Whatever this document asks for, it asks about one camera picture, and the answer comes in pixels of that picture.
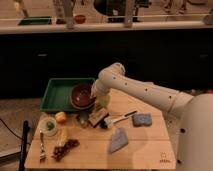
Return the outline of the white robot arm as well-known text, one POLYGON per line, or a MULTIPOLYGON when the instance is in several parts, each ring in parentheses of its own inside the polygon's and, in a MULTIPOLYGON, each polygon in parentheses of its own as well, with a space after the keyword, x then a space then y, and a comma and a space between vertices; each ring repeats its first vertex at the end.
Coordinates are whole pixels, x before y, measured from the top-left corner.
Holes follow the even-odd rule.
POLYGON ((213 171, 213 94, 193 96, 125 76, 121 63, 102 69, 92 97, 120 90, 180 119, 176 171, 213 171))

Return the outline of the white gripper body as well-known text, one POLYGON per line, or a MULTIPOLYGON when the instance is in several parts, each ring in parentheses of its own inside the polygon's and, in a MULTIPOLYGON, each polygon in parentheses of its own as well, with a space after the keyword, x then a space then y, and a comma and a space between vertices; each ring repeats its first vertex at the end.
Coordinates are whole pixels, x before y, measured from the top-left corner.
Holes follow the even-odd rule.
POLYGON ((109 89, 99 80, 97 79, 91 88, 91 96, 92 97, 102 97, 109 93, 109 89))

